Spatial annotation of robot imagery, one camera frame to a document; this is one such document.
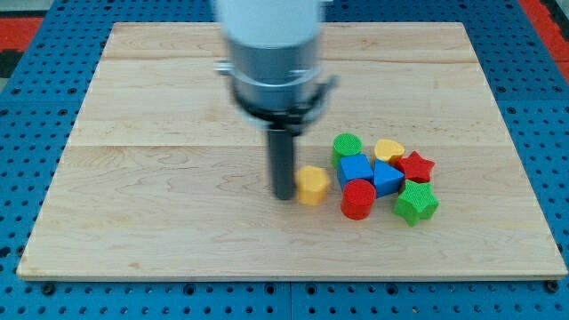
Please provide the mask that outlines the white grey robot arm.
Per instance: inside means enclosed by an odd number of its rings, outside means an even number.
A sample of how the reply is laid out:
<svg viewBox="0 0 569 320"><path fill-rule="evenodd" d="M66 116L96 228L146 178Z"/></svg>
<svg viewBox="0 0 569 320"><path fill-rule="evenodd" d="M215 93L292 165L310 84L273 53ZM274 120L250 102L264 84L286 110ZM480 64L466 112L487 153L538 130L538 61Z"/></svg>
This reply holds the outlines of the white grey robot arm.
<svg viewBox="0 0 569 320"><path fill-rule="evenodd" d="M319 56L325 3L320 0L216 0L236 104L270 131L300 135L323 113L337 77L322 77Z"/></svg>

